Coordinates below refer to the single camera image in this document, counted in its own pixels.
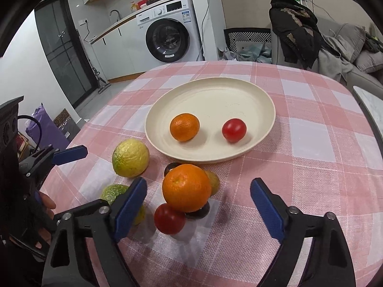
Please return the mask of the person's left hand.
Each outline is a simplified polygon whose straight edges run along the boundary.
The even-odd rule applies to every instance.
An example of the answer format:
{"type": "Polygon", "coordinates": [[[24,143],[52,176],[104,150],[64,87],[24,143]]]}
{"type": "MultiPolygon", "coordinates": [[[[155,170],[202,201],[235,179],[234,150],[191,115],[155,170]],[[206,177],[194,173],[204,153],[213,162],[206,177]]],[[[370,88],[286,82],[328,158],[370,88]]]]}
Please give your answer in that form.
{"type": "Polygon", "coordinates": [[[45,193],[41,191],[35,192],[35,198],[39,203],[39,211],[43,213],[42,221],[39,221],[37,226],[34,227],[35,232],[35,248],[45,250],[46,245],[51,243],[51,232],[46,229],[47,221],[54,218],[56,203],[45,193]]]}

